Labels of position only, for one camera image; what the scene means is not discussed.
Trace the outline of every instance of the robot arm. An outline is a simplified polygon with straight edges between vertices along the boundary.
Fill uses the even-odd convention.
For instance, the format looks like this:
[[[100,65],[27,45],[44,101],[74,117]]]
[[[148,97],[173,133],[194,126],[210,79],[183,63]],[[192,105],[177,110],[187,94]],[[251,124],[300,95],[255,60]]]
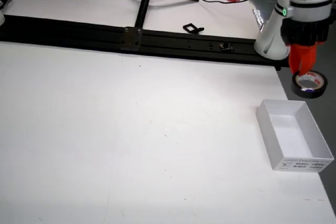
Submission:
[[[262,56],[287,57],[293,73],[308,72],[315,63],[316,47],[326,41],[333,0],[278,0],[255,49]]]

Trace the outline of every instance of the open cardboard box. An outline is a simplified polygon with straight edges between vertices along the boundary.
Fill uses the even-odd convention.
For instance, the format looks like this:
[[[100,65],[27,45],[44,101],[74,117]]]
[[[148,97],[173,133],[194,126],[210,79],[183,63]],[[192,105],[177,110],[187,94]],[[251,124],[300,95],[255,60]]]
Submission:
[[[263,100],[256,115],[274,170],[320,172],[333,161],[305,102]]]

